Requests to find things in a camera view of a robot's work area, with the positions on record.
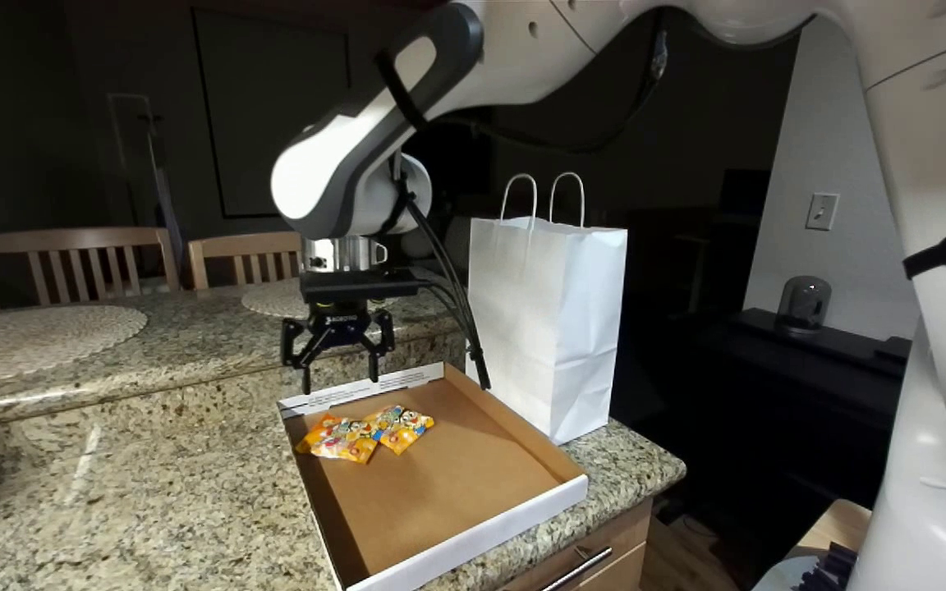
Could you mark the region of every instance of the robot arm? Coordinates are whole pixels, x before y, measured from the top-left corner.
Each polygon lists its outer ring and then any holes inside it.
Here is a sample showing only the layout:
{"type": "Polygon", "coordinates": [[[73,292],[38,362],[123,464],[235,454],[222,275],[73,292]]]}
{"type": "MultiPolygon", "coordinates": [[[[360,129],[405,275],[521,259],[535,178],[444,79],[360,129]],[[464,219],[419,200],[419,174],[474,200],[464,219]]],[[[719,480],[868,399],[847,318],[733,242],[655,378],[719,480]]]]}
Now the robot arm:
{"type": "MultiPolygon", "coordinates": [[[[356,116],[308,129],[272,167],[272,198],[306,239],[380,234],[405,174],[430,206],[430,178],[395,158],[416,121],[474,105],[521,105],[564,87],[634,18],[694,14],[724,44],[776,39],[834,19],[862,56],[866,97],[907,255],[946,239],[946,0],[453,0],[387,51],[402,100],[380,88],[356,116]]],[[[946,587],[946,250],[913,278],[917,362],[868,535],[866,587],[946,587]]]]}
{"type": "MultiPolygon", "coordinates": [[[[397,72],[402,88],[380,88],[356,116],[328,116],[280,156],[272,167],[280,213],[306,239],[370,237],[391,219],[397,174],[428,210],[428,171],[416,158],[395,163],[419,117],[538,102],[655,7],[665,2],[453,0],[430,10],[378,56],[397,72]]],[[[696,10],[726,44],[772,39],[807,18],[798,0],[670,0],[670,7],[696,10]]],[[[416,219],[402,218],[395,229],[416,229],[416,219]]]]}

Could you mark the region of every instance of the dining chair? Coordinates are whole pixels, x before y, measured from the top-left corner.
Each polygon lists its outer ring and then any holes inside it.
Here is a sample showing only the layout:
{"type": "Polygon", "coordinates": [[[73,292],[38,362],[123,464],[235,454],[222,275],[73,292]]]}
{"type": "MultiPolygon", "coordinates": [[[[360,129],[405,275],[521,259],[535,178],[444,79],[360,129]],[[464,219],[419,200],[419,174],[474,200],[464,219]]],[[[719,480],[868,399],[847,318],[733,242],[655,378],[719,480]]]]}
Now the dining chair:
{"type": "Polygon", "coordinates": [[[132,295],[152,275],[160,275],[168,289],[182,289],[166,228],[0,234],[0,255],[27,255],[41,304],[132,295]]]}
{"type": "Polygon", "coordinates": [[[229,237],[203,237],[189,242],[190,281],[197,292],[210,289],[210,259],[235,264],[235,286],[251,281],[280,281],[301,274],[301,234],[272,229],[272,234],[229,234],[229,237]]]}

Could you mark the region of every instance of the cardboard box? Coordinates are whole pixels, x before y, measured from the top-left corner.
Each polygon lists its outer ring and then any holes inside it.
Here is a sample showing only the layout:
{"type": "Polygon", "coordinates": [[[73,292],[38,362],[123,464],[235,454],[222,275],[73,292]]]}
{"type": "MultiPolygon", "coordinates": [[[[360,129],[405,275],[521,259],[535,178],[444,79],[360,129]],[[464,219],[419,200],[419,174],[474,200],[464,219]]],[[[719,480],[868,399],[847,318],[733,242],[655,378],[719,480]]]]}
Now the cardboard box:
{"type": "Polygon", "coordinates": [[[464,372],[428,365],[283,400],[301,439],[324,411],[365,418],[405,404],[438,427],[370,468],[301,456],[347,587],[419,587],[587,496],[584,473],[464,372]]]}

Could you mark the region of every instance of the granite countertop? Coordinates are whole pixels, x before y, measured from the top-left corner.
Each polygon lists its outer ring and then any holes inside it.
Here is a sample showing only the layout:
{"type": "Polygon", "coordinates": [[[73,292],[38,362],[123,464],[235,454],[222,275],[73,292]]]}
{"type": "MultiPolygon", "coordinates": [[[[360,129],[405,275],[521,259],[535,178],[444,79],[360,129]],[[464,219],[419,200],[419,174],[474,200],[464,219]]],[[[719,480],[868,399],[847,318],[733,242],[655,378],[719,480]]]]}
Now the granite countertop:
{"type": "MultiPolygon", "coordinates": [[[[118,298],[118,304],[146,313],[147,325],[135,339],[75,365],[0,382],[0,422],[280,367],[280,318],[251,313],[245,289],[157,292],[118,298]]],[[[422,353],[438,353],[444,347],[442,339],[457,336],[453,318],[430,295],[395,298],[387,310],[397,318],[397,353],[384,358],[380,372],[409,367],[410,341],[422,353]]],[[[365,362],[356,365],[356,358],[365,356],[360,347],[328,347],[313,365],[313,383],[365,378],[365,362]]]]}
{"type": "MultiPolygon", "coordinates": [[[[261,372],[0,423],[0,587],[340,587],[285,390],[261,372]]],[[[564,449],[591,496],[430,587],[498,587],[683,476],[622,423],[564,449]]]]}
{"type": "MultiPolygon", "coordinates": [[[[280,418],[280,318],[237,292],[132,303],[141,336],[0,382],[0,587],[340,587],[280,418]]],[[[451,318],[405,318],[387,367],[460,358],[451,318]]],[[[331,353],[320,383],[365,378],[331,353]]],[[[498,587],[683,480],[622,423],[564,448],[591,496],[430,587],[498,587]]]]}

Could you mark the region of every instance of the white paper bag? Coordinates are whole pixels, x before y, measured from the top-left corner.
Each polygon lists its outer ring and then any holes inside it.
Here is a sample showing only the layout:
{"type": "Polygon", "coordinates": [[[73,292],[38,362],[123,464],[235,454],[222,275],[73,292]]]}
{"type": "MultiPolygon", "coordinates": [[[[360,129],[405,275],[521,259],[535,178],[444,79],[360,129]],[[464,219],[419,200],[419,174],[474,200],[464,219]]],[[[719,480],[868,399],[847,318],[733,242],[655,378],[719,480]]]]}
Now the white paper bag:
{"type": "Polygon", "coordinates": [[[516,174],[501,219],[470,228],[470,304],[494,378],[494,394],[548,433],[576,439],[608,422],[618,358],[618,321],[628,229],[538,219],[535,178],[516,174]],[[516,182],[534,184],[534,218],[505,218],[516,182]]]}

